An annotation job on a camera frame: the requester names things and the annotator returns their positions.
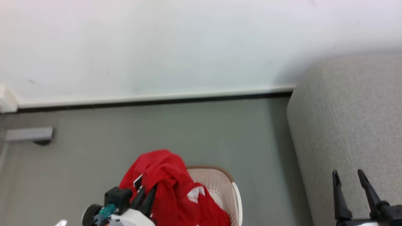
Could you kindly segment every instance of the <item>laundry basket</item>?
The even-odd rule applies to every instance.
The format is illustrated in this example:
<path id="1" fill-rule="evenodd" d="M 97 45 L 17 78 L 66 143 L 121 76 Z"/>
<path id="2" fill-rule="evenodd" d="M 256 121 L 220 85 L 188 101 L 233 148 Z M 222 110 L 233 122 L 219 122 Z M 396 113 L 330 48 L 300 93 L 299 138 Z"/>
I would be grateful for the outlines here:
<path id="1" fill-rule="evenodd" d="M 232 176 L 217 166 L 188 166 L 187 171 L 193 181 L 203 184 L 215 203 L 228 213 L 230 225 L 241 226 L 242 199 Z"/>

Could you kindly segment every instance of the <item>teal connector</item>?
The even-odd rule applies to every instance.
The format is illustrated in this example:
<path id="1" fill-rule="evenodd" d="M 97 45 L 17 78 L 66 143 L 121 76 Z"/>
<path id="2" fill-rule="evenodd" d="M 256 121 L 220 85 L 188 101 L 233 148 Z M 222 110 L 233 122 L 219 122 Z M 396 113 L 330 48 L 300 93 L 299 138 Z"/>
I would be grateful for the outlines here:
<path id="1" fill-rule="evenodd" d="M 94 216 L 94 222 L 97 225 L 100 225 L 105 219 L 110 217 L 110 215 L 114 214 L 116 212 L 116 205 L 111 203 L 107 206 L 105 206 L 103 209 L 99 211 L 99 213 Z"/>

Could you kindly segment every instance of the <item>gray fabric upholstery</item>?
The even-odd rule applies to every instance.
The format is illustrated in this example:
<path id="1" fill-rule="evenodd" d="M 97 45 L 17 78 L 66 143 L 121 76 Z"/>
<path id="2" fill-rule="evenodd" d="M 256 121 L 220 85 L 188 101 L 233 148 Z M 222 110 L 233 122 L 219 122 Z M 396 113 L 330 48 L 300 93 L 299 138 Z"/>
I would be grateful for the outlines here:
<path id="1" fill-rule="evenodd" d="M 318 64 L 287 114 L 315 226 L 335 225 L 334 169 L 354 217 L 369 215 L 359 168 L 381 199 L 402 204 L 402 55 Z"/>

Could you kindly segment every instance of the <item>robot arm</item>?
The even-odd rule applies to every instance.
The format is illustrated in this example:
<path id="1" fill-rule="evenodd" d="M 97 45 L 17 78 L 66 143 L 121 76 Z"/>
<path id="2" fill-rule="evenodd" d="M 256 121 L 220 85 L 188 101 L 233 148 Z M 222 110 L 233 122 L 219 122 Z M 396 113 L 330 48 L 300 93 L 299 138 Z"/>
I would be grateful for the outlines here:
<path id="1" fill-rule="evenodd" d="M 364 188 L 370 206 L 370 218 L 352 219 L 341 191 L 337 171 L 332 172 L 336 226 L 402 226 L 402 205 L 390 205 L 379 199 L 363 170 L 357 171 L 361 186 Z"/>
<path id="2" fill-rule="evenodd" d="M 114 187 L 105 193 L 105 206 L 90 205 L 82 217 L 83 226 L 155 226 L 151 219 L 157 185 L 147 196 L 141 187 L 130 202 L 133 192 L 130 189 Z"/>

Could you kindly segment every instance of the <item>white wall corner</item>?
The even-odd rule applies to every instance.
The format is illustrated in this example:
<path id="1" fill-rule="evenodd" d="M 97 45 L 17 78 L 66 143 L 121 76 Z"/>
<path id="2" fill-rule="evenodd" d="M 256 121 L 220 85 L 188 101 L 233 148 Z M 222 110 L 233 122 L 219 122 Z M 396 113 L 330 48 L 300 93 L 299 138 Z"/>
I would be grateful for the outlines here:
<path id="1" fill-rule="evenodd" d="M 18 99 L 5 85 L 0 84 L 0 113 L 16 112 Z"/>

